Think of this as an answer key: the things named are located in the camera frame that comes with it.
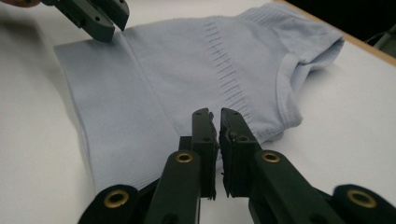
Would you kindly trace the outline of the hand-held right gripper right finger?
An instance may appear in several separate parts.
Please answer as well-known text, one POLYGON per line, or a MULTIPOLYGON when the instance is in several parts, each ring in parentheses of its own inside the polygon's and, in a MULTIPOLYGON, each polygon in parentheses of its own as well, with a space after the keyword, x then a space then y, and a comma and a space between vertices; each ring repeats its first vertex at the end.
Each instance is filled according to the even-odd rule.
POLYGON ((227 196, 248 197, 253 179, 250 164, 261 148, 239 112, 221 109, 219 145, 227 196))

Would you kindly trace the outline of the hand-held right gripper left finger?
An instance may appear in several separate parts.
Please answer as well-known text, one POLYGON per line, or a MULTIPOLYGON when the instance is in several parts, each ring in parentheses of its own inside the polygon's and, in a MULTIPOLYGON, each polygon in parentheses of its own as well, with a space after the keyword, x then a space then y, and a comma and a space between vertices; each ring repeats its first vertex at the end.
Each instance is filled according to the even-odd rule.
POLYGON ((191 115, 191 136, 181 136, 179 150, 191 150, 201 159, 201 197, 215 200, 216 163, 219 152, 217 131, 213 114, 208 108, 201 108, 191 115))

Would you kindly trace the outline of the light blue tank top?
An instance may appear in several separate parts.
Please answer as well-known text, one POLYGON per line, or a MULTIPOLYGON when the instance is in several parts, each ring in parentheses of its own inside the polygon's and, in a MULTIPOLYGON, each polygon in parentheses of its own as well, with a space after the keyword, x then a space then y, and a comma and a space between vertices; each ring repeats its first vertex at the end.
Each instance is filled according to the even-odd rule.
POLYGON ((194 111, 239 112, 260 142, 298 126, 307 75, 344 44, 331 26, 268 3, 234 17, 135 26, 56 48, 97 189, 157 179, 194 111))

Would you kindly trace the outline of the wooden table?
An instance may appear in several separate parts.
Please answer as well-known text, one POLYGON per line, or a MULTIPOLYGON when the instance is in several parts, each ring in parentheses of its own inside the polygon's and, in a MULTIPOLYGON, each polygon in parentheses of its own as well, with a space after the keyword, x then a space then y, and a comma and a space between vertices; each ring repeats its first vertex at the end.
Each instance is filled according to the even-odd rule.
MULTIPOLYGON (((273 0, 273 1, 284 4, 290 8, 293 8, 294 10, 302 13, 305 17, 307 17, 308 19, 310 19, 312 21, 322 22, 322 19, 304 11, 301 8, 298 8, 297 6, 287 2, 286 0, 273 0)), ((353 35, 350 35, 344 31, 341 31, 341 33, 343 34, 346 41, 348 41, 351 44, 357 46, 358 48, 363 49, 364 51, 374 55, 376 58, 380 59, 381 61, 384 61, 384 62, 396 67, 396 58, 393 58, 392 56, 388 55, 386 52, 383 52, 379 49, 376 49, 376 48, 364 43, 363 41, 359 40, 358 38, 354 37, 353 35)))

